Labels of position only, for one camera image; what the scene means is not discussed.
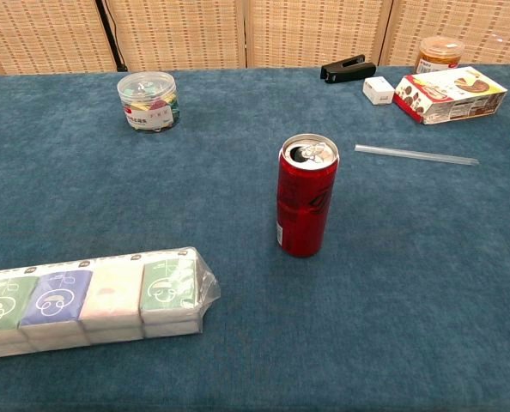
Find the blue tablecloth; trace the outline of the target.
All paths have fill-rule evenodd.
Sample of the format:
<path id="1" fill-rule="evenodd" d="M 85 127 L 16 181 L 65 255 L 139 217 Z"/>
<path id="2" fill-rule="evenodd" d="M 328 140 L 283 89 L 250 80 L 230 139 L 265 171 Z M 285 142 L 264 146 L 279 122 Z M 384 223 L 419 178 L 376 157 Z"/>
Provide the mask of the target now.
<path id="1" fill-rule="evenodd" d="M 481 71 L 498 112 L 430 126 L 318 69 L 182 71 L 162 133 L 117 73 L 0 76 L 0 269 L 191 245 L 222 291 L 200 334 L 0 359 L 0 411 L 510 412 L 510 65 Z M 295 257 L 278 155 L 305 133 L 340 162 Z"/>

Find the black stand pole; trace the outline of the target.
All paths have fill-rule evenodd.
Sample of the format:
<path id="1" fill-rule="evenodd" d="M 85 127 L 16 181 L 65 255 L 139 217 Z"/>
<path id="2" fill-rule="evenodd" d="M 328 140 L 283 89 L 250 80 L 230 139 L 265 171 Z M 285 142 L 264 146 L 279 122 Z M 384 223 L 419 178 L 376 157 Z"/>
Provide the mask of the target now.
<path id="1" fill-rule="evenodd" d="M 127 72 L 128 68 L 125 64 L 124 57 L 119 48 L 118 40 L 116 37 L 117 26 L 115 20 L 112 17 L 108 2 L 107 0 L 94 0 L 94 2 L 100 15 L 102 26 L 105 30 L 106 38 L 108 45 L 110 46 L 117 72 Z"/>

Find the orange lidded plastic jar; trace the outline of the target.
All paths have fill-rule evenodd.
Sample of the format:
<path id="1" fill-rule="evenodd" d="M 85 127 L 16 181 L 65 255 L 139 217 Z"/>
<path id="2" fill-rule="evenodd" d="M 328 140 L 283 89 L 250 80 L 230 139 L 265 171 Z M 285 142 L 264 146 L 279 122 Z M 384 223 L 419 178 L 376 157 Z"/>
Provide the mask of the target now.
<path id="1" fill-rule="evenodd" d="M 446 36 L 430 36 L 422 39 L 414 64 L 414 73 L 422 74 L 458 67 L 464 54 L 462 40 Z"/>

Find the clear plastic straw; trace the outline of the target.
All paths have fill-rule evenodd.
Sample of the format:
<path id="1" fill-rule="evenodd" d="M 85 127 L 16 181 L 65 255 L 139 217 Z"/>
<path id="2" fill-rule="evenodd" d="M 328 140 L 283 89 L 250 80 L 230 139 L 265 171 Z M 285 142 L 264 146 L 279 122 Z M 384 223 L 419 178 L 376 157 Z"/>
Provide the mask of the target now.
<path id="1" fill-rule="evenodd" d="M 410 151 L 397 148 L 381 148 L 367 145 L 355 145 L 355 151 L 373 155 L 387 155 L 393 157 L 402 157 L 408 159 L 422 160 L 422 161 L 436 161 L 449 164 L 458 164 L 464 166 L 477 166 L 480 164 L 478 159 L 453 156 L 447 154 L 432 154 L 427 152 Z"/>

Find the wrapped tissue packet multipack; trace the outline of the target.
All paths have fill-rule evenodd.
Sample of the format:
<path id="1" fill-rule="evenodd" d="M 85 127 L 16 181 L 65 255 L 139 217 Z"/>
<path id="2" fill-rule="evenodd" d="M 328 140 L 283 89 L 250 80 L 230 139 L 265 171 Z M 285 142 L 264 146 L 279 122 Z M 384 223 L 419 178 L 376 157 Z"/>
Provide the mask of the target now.
<path id="1" fill-rule="evenodd" d="M 220 296 L 193 247 L 0 270 L 0 357 L 197 334 Z"/>

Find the small white box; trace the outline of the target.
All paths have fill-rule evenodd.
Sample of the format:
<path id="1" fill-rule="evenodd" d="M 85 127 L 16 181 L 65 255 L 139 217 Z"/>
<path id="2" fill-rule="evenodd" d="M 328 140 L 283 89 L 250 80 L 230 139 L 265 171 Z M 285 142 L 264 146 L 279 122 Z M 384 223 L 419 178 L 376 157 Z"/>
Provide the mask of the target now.
<path id="1" fill-rule="evenodd" d="M 383 76 L 374 76 L 364 80 L 362 92 L 374 106 L 382 106 L 392 103 L 395 89 Z"/>

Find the black stapler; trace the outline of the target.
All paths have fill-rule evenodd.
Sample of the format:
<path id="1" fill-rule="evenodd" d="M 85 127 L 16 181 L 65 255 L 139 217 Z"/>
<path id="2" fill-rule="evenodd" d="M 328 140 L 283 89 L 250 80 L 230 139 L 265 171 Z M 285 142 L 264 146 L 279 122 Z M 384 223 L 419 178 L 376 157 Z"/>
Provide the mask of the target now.
<path id="1" fill-rule="evenodd" d="M 372 77 L 377 66 L 365 61 L 363 54 L 346 58 L 321 67 L 320 78 L 326 83 L 352 82 Z"/>

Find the clear jar of colourful clips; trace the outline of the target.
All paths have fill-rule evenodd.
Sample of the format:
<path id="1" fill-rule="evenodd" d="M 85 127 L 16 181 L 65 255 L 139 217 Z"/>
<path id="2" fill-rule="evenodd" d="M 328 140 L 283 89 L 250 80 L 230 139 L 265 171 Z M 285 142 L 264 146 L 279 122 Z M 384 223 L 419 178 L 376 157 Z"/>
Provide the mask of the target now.
<path id="1" fill-rule="evenodd" d="M 178 89 L 172 75 L 160 71 L 132 73 L 118 81 L 117 91 L 134 130 L 159 132 L 179 122 Z"/>

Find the woven bamboo folding screen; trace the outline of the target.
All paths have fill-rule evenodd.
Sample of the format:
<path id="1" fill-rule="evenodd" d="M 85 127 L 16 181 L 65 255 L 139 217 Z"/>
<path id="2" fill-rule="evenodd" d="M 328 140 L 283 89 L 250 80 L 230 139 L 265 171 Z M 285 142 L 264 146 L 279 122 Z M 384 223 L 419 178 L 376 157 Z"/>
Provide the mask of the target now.
<path id="1" fill-rule="evenodd" d="M 107 0 L 128 71 L 415 63 L 422 39 L 510 64 L 510 0 Z M 0 75 L 116 72 L 94 0 L 0 0 Z"/>

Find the red soda can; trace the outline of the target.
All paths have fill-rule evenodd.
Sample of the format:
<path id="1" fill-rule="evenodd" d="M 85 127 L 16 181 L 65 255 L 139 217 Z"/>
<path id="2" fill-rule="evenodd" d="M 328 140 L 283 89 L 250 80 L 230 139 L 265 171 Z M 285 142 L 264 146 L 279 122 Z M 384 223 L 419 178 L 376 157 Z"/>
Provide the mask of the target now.
<path id="1" fill-rule="evenodd" d="M 322 245 L 340 162 L 336 144 L 317 134 L 299 134 L 278 155 L 276 237 L 288 254 L 306 258 Z"/>

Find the white red biscuit box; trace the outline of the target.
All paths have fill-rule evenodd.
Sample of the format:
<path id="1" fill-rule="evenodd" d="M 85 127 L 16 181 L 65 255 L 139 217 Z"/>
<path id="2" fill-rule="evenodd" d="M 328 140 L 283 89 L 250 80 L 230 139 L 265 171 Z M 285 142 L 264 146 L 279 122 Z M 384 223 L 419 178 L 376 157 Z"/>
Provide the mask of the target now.
<path id="1" fill-rule="evenodd" d="M 393 102 L 417 123 L 442 124 L 497 112 L 507 89 L 473 67 L 407 75 Z"/>

